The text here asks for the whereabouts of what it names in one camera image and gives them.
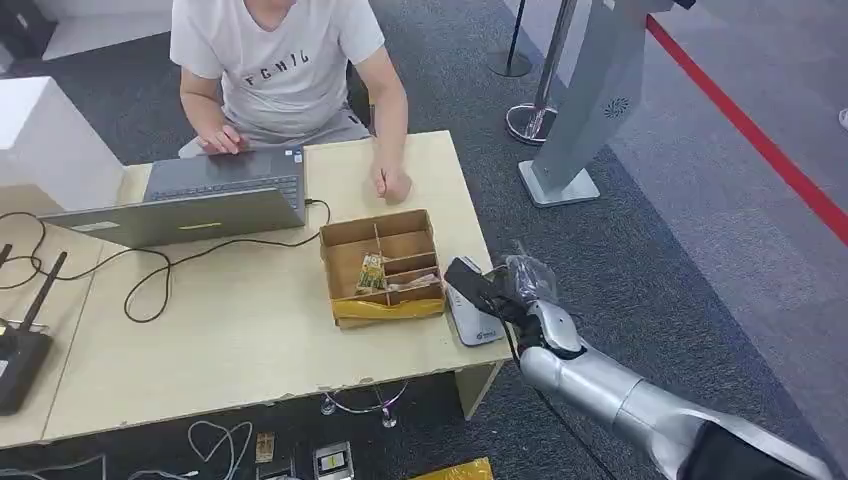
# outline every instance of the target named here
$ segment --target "man's arm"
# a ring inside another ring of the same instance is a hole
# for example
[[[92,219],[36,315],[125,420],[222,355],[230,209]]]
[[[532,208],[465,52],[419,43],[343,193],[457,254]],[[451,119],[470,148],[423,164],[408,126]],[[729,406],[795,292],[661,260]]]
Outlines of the man's arm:
[[[180,100],[206,153],[238,153],[244,139],[227,124],[218,101],[218,80],[199,77],[186,68],[180,77]]]
[[[380,47],[356,65],[374,102],[377,131],[372,175],[377,194],[390,201],[403,201],[411,181],[403,169],[404,146],[409,123],[406,90],[398,78],[385,47]]]

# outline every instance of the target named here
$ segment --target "white t-shirt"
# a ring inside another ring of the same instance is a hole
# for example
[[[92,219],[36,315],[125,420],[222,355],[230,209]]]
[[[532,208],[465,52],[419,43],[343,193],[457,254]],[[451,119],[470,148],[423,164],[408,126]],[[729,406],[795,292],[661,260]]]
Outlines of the white t-shirt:
[[[224,114],[237,128],[315,131],[347,98],[347,61],[356,65],[383,43],[368,0],[297,0],[272,32],[244,0],[174,0],[171,60],[221,78]]]

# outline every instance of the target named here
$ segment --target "wooden table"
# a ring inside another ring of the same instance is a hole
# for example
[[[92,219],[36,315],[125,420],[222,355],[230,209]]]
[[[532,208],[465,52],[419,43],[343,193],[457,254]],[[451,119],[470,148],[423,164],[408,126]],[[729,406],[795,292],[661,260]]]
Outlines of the wooden table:
[[[425,208],[443,269],[459,255],[490,268],[450,134],[410,136],[407,167],[416,185],[398,206],[374,194],[372,149],[371,140],[309,147],[308,196],[329,203],[333,221]],[[149,172],[149,165],[127,169],[122,201],[141,200]],[[315,205],[306,228],[251,237],[295,241],[325,218]],[[220,241],[162,250],[178,259]],[[103,256],[120,248],[107,244]],[[505,341],[463,346],[447,315],[340,330],[317,241],[295,249],[237,245],[181,265],[165,314],[131,323],[124,297],[161,265],[133,253],[95,274],[45,440],[449,371],[470,418],[509,358]],[[158,309],[163,281],[140,292],[135,315]]]
[[[12,256],[30,255],[40,235],[41,227],[32,218],[14,216],[0,221],[0,249],[11,243],[14,246]],[[102,247],[103,243],[98,240],[48,227],[45,243],[38,256],[44,260],[44,268],[49,270],[59,253],[67,251],[68,259],[60,274],[68,276],[94,265]],[[32,266],[27,260],[7,263],[0,268],[0,285],[14,285],[25,280],[32,272]],[[39,275],[23,287],[0,290],[0,317],[22,320],[44,283],[44,278]],[[90,277],[53,284],[35,320],[36,324],[48,327],[47,333],[53,337],[53,346],[21,410],[15,415],[0,417],[0,448],[39,442],[43,438],[90,285]]]

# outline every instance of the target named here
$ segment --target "yellow bag on floor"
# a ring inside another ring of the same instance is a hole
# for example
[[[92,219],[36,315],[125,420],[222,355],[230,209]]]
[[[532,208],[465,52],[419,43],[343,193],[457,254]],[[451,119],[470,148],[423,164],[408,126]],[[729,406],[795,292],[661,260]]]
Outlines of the yellow bag on floor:
[[[478,458],[471,463],[428,473],[412,480],[495,480],[488,458]]]

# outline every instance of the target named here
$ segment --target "silver robotic arm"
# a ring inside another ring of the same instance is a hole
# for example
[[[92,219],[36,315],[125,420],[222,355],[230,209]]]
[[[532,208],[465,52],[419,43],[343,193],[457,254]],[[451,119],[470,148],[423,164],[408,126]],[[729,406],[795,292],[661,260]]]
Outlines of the silver robotic arm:
[[[645,452],[673,480],[831,480],[827,466],[733,415],[677,397],[592,348],[571,316],[454,262],[445,279],[479,310],[517,327],[520,369],[536,389],[564,399]]]

